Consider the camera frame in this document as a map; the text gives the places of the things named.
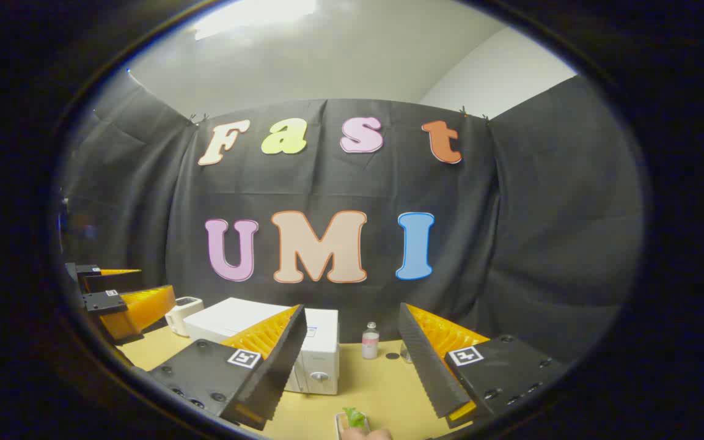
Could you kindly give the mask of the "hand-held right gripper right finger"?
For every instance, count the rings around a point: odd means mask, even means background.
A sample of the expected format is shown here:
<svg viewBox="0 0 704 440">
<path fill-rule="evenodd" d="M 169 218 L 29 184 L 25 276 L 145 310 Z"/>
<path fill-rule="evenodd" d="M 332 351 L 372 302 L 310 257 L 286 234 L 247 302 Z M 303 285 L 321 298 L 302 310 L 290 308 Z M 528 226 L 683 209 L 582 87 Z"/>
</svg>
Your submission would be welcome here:
<svg viewBox="0 0 704 440">
<path fill-rule="evenodd" d="M 450 428 L 491 424 L 568 370 L 512 335 L 485 337 L 405 302 L 398 329 L 434 412 Z"/>
</svg>

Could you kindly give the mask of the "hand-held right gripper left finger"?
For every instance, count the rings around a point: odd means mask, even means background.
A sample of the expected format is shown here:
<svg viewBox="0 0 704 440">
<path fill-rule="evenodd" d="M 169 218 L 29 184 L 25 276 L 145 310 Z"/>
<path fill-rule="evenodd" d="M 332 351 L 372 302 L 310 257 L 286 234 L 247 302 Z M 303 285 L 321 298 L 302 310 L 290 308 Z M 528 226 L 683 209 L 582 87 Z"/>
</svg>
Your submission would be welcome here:
<svg viewBox="0 0 704 440">
<path fill-rule="evenodd" d="M 304 306 L 225 339 L 199 338 L 148 375 L 211 415 L 262 431 L 272 420 L 307 334 Z"/>
</svg>

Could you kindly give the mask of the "white microwave oven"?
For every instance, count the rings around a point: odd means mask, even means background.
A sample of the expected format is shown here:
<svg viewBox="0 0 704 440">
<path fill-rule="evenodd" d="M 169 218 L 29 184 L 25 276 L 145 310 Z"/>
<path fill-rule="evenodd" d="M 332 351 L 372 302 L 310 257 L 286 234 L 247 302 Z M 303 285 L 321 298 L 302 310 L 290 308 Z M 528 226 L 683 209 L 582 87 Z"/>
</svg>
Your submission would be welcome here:
<svg viewBox="0 0 704 440">
<path fill-rule="evenodd" d="M 178 317 L 178 309 L 200 304 L 197 299 L 180 298 L 167 318 L 170 328 L 191 340 L 204 338 L 222 342 L 246 328 L 288 309 L 278 304 L 227 298 L 204 307 L 186 317 Z M 287 392 L 336 395 L 340 379 L 340 326 L 338 311 L 306 309 L 307 334 L 301 354 L 291 368 L 285 385 Z"/>
</svg>

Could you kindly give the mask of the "lettuce sandwich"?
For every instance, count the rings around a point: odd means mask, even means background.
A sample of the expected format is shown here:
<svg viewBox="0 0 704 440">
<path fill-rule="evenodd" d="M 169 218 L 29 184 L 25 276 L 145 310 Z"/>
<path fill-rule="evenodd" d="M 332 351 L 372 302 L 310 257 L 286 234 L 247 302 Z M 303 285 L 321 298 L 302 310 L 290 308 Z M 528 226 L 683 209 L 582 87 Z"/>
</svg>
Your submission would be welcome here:
<svg viewBox="0 0 704 440">
<path fill-rule="evenodd" d="M 369 418 L 355 407 L 343 407 L 334 416 L 336 439 L 343 440 L 344 432 L 349 429 L 358 430 L 363 436 L 370 434 Z"/>
</svg>

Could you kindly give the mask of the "small white electronic device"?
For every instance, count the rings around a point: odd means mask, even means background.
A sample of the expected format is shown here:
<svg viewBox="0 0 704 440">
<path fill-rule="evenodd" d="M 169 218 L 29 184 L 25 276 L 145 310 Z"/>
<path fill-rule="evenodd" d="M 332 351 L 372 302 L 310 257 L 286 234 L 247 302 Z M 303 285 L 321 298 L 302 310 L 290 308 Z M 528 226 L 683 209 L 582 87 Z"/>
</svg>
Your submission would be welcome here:
<svg viewBox="0 0 704 440">
<path fill-rule="evenodd" d="M 174 334 L 182 337 L 189 337 L 185 320 L 190 315 L 204 309 L 204 303 L 199 298 L 181 297 L 175 300 L 173 309 L 165 314 L 168 327 Z"/>
</svg>

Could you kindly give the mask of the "small pink label bottle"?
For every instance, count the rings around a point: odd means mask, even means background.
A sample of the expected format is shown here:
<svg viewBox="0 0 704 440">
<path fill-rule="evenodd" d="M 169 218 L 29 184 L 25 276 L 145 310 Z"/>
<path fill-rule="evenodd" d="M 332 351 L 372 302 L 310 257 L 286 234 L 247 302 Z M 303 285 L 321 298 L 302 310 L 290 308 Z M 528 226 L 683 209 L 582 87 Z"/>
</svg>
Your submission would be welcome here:
<svg viewBox="0 0 704 440">
<path fill-rule="evenodd" d="M 375 322 L 368 322 L 361 334 L 361 356 L 375 359 L 379 353 L 380 332 Z"/>
</svg>

